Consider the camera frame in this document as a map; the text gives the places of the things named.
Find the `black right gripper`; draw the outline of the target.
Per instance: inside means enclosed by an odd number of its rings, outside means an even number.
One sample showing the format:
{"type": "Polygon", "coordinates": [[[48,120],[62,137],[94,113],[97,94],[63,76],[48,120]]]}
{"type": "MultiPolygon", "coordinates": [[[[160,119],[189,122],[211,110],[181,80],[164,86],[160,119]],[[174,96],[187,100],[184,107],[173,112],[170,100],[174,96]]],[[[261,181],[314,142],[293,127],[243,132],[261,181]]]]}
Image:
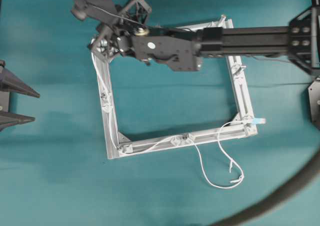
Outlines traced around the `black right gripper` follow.
{"type": "Polygon", "coordinates": [[[100,59],[118,55],[133,56],[134,36],[147,36],[151,29],[147,25],[151,7],[145,0],[128,0],[122,7],[116,5],[117,14],[110,24],[100,22],[96,30],[98,35],[87,46],[100,59]]]}

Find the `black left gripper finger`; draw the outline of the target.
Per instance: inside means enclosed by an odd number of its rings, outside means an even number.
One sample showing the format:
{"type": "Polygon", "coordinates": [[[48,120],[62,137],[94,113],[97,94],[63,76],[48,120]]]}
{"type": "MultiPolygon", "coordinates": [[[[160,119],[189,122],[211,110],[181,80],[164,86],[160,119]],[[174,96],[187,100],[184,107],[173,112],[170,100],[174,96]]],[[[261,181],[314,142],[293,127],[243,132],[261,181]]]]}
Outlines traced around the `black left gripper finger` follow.
{"type": "Polygon", "coordinates": [[[0,61],[0,90],[2,92],[14,92],[35,98],[40,97],[38,92],[25,84],[10,70],[6,69],[6,63],[4,60],[0,61]]]}
{"type": "Polygon", "coordinates": [[[34,121],[35,121],[34,117],[14,114],[14,113],[5,112],[5,111],[0,112],[0,130],[1,131],[11,126],[26,124],[34,121]]]}

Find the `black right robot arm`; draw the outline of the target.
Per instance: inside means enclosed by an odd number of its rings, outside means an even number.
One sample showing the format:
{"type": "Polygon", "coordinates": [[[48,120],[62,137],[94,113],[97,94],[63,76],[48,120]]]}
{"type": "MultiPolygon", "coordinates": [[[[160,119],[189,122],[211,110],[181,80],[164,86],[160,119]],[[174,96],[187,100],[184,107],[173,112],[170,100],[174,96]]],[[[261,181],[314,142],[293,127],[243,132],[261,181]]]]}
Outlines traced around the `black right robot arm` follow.
{"type": "Polygon", "coordinates": [[[145,0],[116,6],[112,0],[75,0],[72,13],[79,20],[99,21],[98,37],[89,49],[99,56],[121,55],[149,65],[167,65],[173,71],[198,71],[204,58],[225,56],[287,56],[309,75],[320,68],[320,4],[312,5],[286,27],[190,29],[150,27],[151,7],[145,0]]]}

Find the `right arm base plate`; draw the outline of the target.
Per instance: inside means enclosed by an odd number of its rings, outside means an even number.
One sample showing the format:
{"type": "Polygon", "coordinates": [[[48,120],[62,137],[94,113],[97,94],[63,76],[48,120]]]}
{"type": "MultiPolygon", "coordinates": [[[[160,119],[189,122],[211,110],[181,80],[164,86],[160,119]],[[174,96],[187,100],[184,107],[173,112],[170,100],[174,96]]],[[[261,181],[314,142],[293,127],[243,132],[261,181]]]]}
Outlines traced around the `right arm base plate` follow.
{"type": "Polygon", "coordinates": [[[315,80],[308,87],[308,99],[310,108],[310,117],[312,124],[320,129],[320,77],[315,80]]]}

